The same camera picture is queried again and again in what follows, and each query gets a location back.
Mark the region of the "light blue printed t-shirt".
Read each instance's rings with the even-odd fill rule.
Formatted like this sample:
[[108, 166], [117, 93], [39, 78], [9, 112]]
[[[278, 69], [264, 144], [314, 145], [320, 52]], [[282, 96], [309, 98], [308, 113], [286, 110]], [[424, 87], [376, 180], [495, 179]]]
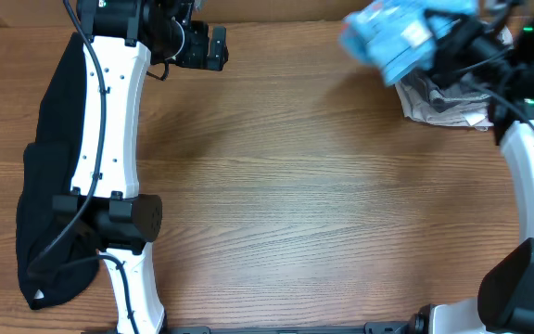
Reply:
[[413, 70], [434, 67], [438, 40], [460, 15], [475, 16], [475, 0], [381, 0], [344, 18], [342, 48], [363, 65], [375, 67], [385, 85]]

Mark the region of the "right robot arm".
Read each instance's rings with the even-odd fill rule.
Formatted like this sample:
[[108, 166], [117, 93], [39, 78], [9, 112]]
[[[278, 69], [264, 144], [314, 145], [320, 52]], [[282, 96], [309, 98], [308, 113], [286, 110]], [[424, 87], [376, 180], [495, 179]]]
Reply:
[[403, 333], [534, 333], [534, 17], [513, 47], [497, 38], [514, 6], [493, 22], [455, 12], [427, 9], [426, 20], [455, 20], [430, 71], [439, 86], [465, 74], [466, 86], [490, 97], [489, 119], [496, 144], [515, 186], [520, 244], [482, 279], [474, 299], [429, 305], [401, 328]]

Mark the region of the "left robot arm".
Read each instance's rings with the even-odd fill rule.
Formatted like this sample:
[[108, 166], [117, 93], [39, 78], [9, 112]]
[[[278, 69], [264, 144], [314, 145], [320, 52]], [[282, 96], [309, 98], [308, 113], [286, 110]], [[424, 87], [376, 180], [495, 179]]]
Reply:
[[79, 234], [103, 262], [118, 310], [116, 333], [165, 333], [167, 315], [156, 286], [153, 243], [162, 202], [140, 191], [137, 131], [143, 86], [154, 65], [221, 71], [226, 29], [194, 20], [197, 0], [81, 1], [67, 6], [83, 39], [86, 68], [83, 132], [70, 192], [53, 200], [67, 219], [62, 234]]

